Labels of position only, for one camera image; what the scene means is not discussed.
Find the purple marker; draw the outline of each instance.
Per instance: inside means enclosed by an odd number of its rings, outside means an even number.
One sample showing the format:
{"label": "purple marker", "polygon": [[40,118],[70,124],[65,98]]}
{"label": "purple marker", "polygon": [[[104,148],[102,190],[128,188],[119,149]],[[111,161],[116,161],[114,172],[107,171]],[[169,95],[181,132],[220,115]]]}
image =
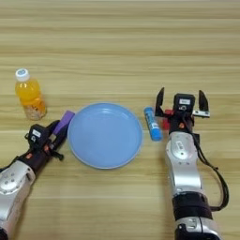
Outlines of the purple marker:
{"label": "purple marker", "polygon": [[56,135],[62,127],[69,124],[71,119],[74,117],[74,115],[75,115],[74,112],[66,111],[62,119],[60,120],[59,124],[56,126],[55,130],[53,131],[53,134]]}

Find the blue tube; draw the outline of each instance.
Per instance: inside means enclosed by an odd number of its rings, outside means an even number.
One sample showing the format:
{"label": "blue tube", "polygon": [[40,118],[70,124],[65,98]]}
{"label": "blue tube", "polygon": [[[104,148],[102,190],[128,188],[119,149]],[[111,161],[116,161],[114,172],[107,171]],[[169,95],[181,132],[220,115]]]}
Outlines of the blue tube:
{"label": "blue tube", "polygon": [[144,115],[146,118],[146,122],[148,125],[148,129],[153,141],[160,141],[162,140],[162,133],[161,129],[155,119],[154,110],[151,107],[146,107],[144,109]]}

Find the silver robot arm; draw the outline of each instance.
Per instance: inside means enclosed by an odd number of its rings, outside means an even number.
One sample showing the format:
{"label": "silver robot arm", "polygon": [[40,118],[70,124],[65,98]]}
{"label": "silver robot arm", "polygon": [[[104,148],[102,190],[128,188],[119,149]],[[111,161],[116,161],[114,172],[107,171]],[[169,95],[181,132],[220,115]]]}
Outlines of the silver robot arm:
{"label": "silver robot arm", "polygon": [[209,239],[220,240],[217,224],[203,191],[197,159],[192,136],[185,132],[171,133],[166,147],[166,162],[172,186],[175,230],[186,231],[185,235],[191,239],[208,239],[209,236]]}
{"label": "silver robot arm", "polygon": [[[167,119],[169,140],[166,146],[166,163],[172,187],[172,205],[175,217],[175,240],[221,240],[212,211],[219,211],[229,202],[228,186],[204,156],[199,135],[192,132],[194,117],[210,117],[208,101],[199,93],[199,111],[194,111],[195,97],[176,94],[172,110],[163,112],[164,88],[157,96],[156,116]],[[209,206],[203,190],[203,182],[197,168],[198,158],[212,168],[222,185],[223,199],[220,206]]]}
{"label": "silver robot arm", "polygon": [[0,173],[0,239],[11,238],[24,200],[36,176],[31,168],[15,161]]}
{"label": "silver robot arm", "polygon": [[64,156],[56,150],[67,136],[70,119],[54,121],[47,127],[31,126],[25,136],[29,143],[28,151],[0,170],[0,240],[11,239],[24,200],[41,169],[52,157],[63,159]]}

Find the light blue plastic plate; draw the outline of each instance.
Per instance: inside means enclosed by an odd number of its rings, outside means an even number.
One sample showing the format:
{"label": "light blue plastic plate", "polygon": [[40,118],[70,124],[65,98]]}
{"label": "light blue plastic plate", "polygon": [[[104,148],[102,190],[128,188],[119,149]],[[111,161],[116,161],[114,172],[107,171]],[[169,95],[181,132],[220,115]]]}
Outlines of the light blue plastic plate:
{"label": "light blue plastic plate", "polygon": [[94,168],[113,169],[136,157],[143,141],[143,128],[128,109],[97,103],[72,118],[67,138],[76,158]]}

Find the bottle label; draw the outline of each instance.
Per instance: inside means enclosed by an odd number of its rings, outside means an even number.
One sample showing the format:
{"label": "bottle label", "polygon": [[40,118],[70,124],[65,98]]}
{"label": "bottle label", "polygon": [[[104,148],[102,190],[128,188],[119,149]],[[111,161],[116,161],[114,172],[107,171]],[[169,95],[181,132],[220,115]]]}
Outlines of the bottle label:
{"label": "bottle label", "polygon": [[152,123],[152,129],[159,128],[157,123]]}
{"label": "bottle label", "polygon": [[23,105],[26,116],[31,120],[39,120],[45,115],[46,107],[42,99],[35,99],[30,105]]}

